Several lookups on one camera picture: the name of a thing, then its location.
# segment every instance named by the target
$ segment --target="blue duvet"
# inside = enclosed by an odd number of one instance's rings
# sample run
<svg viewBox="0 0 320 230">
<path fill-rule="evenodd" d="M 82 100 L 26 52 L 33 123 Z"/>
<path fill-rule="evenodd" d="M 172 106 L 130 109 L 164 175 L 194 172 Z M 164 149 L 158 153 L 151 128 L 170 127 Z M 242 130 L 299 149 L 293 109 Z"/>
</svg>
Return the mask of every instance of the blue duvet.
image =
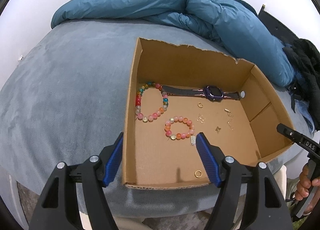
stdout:
<svg viewBox="0 0 320 230">
<path fill-rule="evenodd" d="M 55 12 L 51 27 L 81 18 L 142 18 L 179 27 L 257 64 L 279 86 L 290 84 L 294 77 L 282 42 L 235 0 L 71 0 Z"/>
</svg>

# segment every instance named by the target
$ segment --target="gray blanket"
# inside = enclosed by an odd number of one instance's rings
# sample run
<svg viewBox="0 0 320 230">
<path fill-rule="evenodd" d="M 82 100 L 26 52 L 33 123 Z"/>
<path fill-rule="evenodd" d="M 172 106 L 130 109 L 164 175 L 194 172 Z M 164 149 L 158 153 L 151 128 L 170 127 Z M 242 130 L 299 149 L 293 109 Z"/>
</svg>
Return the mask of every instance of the gray blanket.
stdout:
<svg viewBox="0 0 320 230">
<path fill-rule="evenodd" d="M 146 21 L 80 20 L 58 25 L 17 66 L 0 92 L 0 165 L 40 194 L 58 162 L 82 163 L 113 144 L 124 126 L 137 37 L 225 52 L 188 31 Z M 287 92 L 282 88 L 277 92 L 296 128 L 309 135 L 301 114 L 291 110 Z M 294 145 L 273 160 L 272 172 L 299 151 Z M 104 190 L 117 216 L 162 217 L 205 210 L 214 206 L 219 193 L 214 185 L 128 189 L 121 185 L 121 171 L 120 166 L 115 181 Z M 77 190 L 79 208 L 86 213 L 80 184 Z"/>
</svg>

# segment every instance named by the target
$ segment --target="human hand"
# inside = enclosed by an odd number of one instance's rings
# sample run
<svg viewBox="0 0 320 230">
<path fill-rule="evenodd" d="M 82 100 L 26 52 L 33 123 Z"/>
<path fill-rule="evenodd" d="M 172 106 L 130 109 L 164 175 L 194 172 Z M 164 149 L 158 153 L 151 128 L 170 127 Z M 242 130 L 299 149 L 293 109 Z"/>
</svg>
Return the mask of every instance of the human hand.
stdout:
<svg viewBox="0 0 320 230">
<path fill-rule="evenodd" d="M 309 196 L 309 191 L 308 188 L 310 188 L 311 186 L 320 186 L 320 177 L 319 178 L 315 178 L 312 182 L 307 178 L 309 173 L 309 168 L 308 168 L 308 164 L 306 164 L 303 169 L 302 169 L 302 173 L 299 176 L 299 182 L 297 184 L 297 190 L 295 192 L 295 199 L 300 201 L 303 198 Z M 311 200 L 309 206 L 307 207 L 307 209 L 304 211 L 304 214 L 308 214 L 310 213 L 313 208 L 315 207 L 315 205 L 317 204 L 317 202 L 319 201 L 320 198 L 320 188 L 318 188 L 316 194 L 314 195 L 313 199 Z"/>
</svg>

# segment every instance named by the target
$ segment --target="beaded bracelet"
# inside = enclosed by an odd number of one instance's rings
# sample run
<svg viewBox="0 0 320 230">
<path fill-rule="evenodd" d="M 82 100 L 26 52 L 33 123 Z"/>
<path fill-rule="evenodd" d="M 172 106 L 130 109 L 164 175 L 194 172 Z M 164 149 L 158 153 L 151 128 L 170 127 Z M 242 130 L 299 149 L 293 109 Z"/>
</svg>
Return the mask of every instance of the beaded bracelet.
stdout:
<svg viewBox="0 0 320 230">
<path fill-rule="evenodd" d="M 172 134 L 171 132 L 171 124 L 175 123 L 175 122 L 183 122 L 184 124 L 187 124 L 187 126 L 189 126 L 189 131 L 187 133 L 177 133 L 177 134 Z M 195 126 L 192 124 L 191 120 L 188 120 L 188 118 L 183 118 L 183 117 L 171 117 L 168 121 L 165 122 L 165 127 L 164 130 L 165 135 L 167 137 L 170 137 L 172 140 L 175 139 L 185 139 L 185 138 L 189 138 L 192 134 L 194 134 L 195 132 Z"/>
<path fill-rule="evenodd" d="M 158 89 L 163 98 L 163 106 L 160 107 L 156 112 L 149 116 L 144 116 L 141 113 L 141 98 L 143 92 L 148 89 L 149 87 L 154 86 L 156 89 Z M 159 83 L 155 82 L 147 82 L 145 85 L 143 85 L 141 88 L 139 88 L 137 95 L 136 95 L 136 115 L 138 116 L 139 120 L 142 120 L 143 122 L 152 122 L 154 119 L 157 119 L 161 114 L 163 114 L 165 111 L 167 111 L 169 102 L 168 102 L 168 95 L 166 92 L 162 91 L 162 86 Z"/>
</svg>

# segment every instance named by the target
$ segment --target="gold ring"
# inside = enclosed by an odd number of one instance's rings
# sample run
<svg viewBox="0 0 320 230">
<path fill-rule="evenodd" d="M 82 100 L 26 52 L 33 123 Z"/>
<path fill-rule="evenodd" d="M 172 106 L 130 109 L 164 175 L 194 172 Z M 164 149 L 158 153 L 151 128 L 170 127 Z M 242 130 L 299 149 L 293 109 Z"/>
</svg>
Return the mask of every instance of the gold ring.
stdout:
<svg viewBox="0 0 320 230">
<path fill-rule="evenodd" d="M 196 171 L 196 172 L 195 172 L 195 176 L 196 176 L 196 177 L 201 177 L 201 176 L 202 176 L 202 171 Z"/>
</svg>

